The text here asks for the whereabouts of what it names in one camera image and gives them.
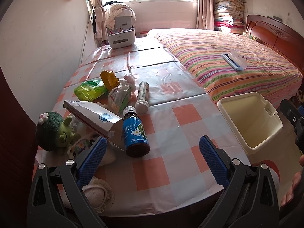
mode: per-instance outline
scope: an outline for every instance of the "cylindrical tube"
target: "cylindrical tube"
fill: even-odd
[[[147,82],[141,82],[139,84],[137,101],[135,103],[136,111],[139,114],[145,114],[149,109],[149,84]]]

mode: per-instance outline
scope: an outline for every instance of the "table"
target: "table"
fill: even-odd
[[[115,149],[116,161],[98,168],[95,176],[104,179],[115,193],[114,205],[102,215],[131,217],[164,213],[222,190],[199,151],[203,135],[208,135],[231,158],[250,164],[216,104],[155,39],[137,39],[131,47],[117,50],[102,47],[93,52],[66,84],[53,111],[67,116],[69,112],[63,108],[63,102],[78,100],[73,90],[81,82],[98,79],[102,70],[112,70],[120,78],[129,72],[128,68],[137,88],[141,81],[150,85],[149,111],[140,118],[151,151],[142,158],[130,158]],[[65,158],[38,150],[36,160],[55,166]]]

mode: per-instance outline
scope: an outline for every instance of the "wooden headboard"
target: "wooden headboard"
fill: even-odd
[[[255,14],[247,16],[246,32],[258,37],[304,75],[304,38],[299,33],[276,20]]]

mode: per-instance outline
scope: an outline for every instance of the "stuffed toy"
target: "stuffed toy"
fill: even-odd
[[[71,146],[81,138],[80,134],[72,132],[69,126],[71,122],[71,116],[63,119],[57,112],[41,114],[36,130],[38,145],[46,151],[56,150],[63,155],[66,147]]]

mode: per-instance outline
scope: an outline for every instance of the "stack of folded blankets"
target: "stack of folded blankets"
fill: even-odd
[[[243,0],[214,0],[214,30],[243,34],[245,30]]]

